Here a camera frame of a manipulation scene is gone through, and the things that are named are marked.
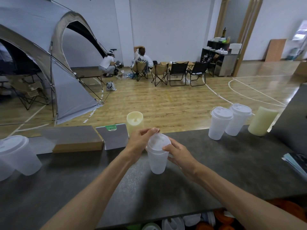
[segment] hand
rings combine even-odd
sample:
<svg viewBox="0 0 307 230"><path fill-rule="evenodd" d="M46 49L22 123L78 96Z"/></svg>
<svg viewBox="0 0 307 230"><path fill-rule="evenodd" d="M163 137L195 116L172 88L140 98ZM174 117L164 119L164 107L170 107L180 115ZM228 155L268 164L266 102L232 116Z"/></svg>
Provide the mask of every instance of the hand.
<svg viewBox="0 0 307 230"><path fill-rule="evenodd" d="M149 138L155 133L159 132L160 129L154 128L143 128L136 130L131 133L128 144L125 148L125 152L131 156L132 163L136 163L140 158L142 151L145 149Z"/></svg>
<svg viewBox="0 0 307 230"><path fill-rule="evenodd" d="M196 182L195 172L199 162L190 154L185 146L170 137L169 139L172 144L162 147L164 151L168 151L173 156L173 158L168 157L168 160L177 165L187 178Z"/></svg>

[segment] right hand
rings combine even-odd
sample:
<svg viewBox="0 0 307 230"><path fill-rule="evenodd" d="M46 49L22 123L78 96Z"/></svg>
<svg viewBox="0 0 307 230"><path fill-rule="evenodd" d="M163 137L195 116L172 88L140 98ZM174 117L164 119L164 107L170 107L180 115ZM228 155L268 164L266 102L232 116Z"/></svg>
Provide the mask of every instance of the right hand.
<svg viewBox="0 0 307 230"><path fill-rule="evenodd" d="M164 151L168 151L173 156L173 158L168 157L168 160L177 165L187 178L196 182L195 173L199 162L191 155L185 146L170 137L169 139L172 144L162 147Z"/></svg>

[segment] dark gray counter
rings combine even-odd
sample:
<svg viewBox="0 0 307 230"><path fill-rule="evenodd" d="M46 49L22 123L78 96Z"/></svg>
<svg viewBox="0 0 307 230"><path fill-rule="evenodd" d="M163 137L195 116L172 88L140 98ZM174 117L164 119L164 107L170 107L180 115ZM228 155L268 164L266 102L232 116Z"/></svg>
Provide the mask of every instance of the dark gray counter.
<svg viewBox="0 0 307 230"><path fill-rule="evenodd" d="M272 199L307 193L307 183L282 161L289 148L267 135L257 137L245 126L238 136L221 140L208 130L166 134L185 145L202 164L240 188ZM86 187L120 150L41 154L43 167L31 176L18 172L0 182L0 229L39 229ZM147 222L221 207L203 188L187 180L168 162L163 174L150 170L147 154L118 185L97 227Z"/></svg>

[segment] orange lid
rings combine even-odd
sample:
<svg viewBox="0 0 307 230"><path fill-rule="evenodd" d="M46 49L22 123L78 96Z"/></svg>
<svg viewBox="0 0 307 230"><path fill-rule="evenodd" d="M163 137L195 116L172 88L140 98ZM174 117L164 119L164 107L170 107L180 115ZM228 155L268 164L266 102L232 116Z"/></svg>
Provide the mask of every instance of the orange lid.
<svg viewBox="0 0 307 230"><path fill-rule="evenodd" d="M283 209L286 212L296 216L297 218L307 222L304 209L301 208L296 203L293 203L293 202L290 202L290 201L285 201L285 204L283 205Z"/></svg>
<svg viewBox="0 0 307 230"><path fill-rule="evenodd" d="M267 202L269 202L270 204L272 204L276 207L283 209L286 200L281 199L281 198L276 198L276 199L269 200Z"/></svg>
<svg viewBox="0 0 307 230"><path fill-rule="evenodd" d="M196 230L214 230L214 228L209 224L200 222L196 225Z"/></svg>
<svg viewBox="0 0 307 230"><path fill-rule="evenodd" d="M224 215L224 209L216 209L213 210L215 217L223 224L231 224L233 222L233 218Z"/></svg>
<svg viewBox="0 0 307 230"><path fill-rule="evenodd" d="M219 227L219 230L235 230L232 226L223 224L222 226Z"/></svg>

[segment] person sitting in chair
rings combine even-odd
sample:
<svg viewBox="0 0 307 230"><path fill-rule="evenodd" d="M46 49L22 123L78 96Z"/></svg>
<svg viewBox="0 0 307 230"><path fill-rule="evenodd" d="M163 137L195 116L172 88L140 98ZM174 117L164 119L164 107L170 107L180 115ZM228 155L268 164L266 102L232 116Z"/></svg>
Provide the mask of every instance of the person sitting in chair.
<svg viewBox="0 0 307 230"><path fill-rule="evenodd" d="M136 61L142 61L146 63L145 67L145 73L148 72L148 68L152 69L153 68L153 61L148 55L145 55L145 48L144 46L136 46L134 47L134 64Z"/></svg>
<svg viewBox="0 0 307 230"><path fill-rule="evenodd" d="M116 62L114 62L114 52L108 51L108 56L105 56L99 65L99 70L102 70L103 76L113 77L116 76L118 69L116 69Z"/></svg>

